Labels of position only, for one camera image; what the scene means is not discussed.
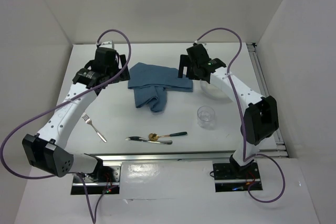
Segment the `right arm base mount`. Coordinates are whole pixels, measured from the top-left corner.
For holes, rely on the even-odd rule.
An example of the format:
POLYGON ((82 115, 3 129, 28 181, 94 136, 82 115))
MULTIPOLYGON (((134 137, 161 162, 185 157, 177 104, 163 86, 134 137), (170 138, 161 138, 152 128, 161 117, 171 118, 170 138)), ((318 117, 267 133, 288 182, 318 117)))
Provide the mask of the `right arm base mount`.
POLYGON ((215 163, 209 175, 215 181, 215 191, 217 193, 247 191, 250 185, 250 190, 262 190, 263 188, 256 162, 253 162, 250 167, 241 172, 235 172, 230 163, 215 163))

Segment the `blue cloth napkin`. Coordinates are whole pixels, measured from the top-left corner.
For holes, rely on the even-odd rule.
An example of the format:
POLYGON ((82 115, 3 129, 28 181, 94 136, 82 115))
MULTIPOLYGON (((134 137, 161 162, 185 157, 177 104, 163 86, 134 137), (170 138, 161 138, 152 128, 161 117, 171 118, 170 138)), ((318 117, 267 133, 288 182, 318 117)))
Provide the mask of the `blue cloth napkin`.
POLYGON ((148 106, 153 113, 164 111, 167 92, 193 92, 193 81, 178 77, 176 68, 137 63, 130 69, 128 88, 133 90, 135 107, 148 106))

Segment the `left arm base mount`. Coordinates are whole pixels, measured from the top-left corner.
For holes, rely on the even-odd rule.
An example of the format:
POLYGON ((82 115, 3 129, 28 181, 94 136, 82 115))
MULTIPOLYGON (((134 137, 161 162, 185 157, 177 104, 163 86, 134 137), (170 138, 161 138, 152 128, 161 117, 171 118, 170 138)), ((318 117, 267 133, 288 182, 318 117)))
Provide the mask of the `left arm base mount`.
POLYGON ((118 195, 120 192, 121 163, 112 162, 106 164, 106 168, 99 177, 88 174, 74 175, 71 184, 71 195, 84 195, 85 190, 81 177, 86 184, 88 195, 100 195, 107 190, 106 195, 118 195))

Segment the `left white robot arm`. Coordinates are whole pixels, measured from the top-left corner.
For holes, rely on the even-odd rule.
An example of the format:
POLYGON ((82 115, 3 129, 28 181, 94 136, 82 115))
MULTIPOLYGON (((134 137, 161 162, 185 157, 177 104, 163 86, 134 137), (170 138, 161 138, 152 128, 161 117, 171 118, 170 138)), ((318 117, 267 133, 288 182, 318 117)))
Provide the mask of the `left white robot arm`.
POLYGON ((71 154, 65 148, 77 122, 102 89, 130 79, 127 60, 112 48, 96 49, 94 59, 74 76, 64 106, 56 109, 35 135, 27 134, 23 138, 22 145, 31 166, 57 177, 84 173, 93 182, 103 177, 102 159, 90 154, 71 154))

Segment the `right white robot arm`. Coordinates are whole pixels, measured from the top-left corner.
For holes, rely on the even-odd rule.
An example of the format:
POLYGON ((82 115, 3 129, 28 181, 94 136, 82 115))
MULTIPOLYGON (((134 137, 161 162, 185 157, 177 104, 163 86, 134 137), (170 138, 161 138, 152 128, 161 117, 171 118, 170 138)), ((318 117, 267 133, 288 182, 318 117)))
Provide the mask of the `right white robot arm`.
POLYGON ((259 144, 279 128, 277 102, 244 84, 220 59, 211 59, 202 44, 194 43, 186 51, 180 55, 178 77, 182 78, 186 69, 187 78, 205 81, 237 102, 243 143, 229 159, 229 172, 240 178, 257 156, 259 144))

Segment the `white bowl plate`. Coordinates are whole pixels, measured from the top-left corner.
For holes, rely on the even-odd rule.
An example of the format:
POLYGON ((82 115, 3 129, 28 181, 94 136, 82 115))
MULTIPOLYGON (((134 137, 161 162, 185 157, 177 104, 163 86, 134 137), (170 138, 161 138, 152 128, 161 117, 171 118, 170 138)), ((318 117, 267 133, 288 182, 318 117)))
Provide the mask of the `white bowl plate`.
POLYGON ((231 99, 219 88, 206 81, 200 80, 200 87, 203 93, 212 100, 230 102, 231 99))

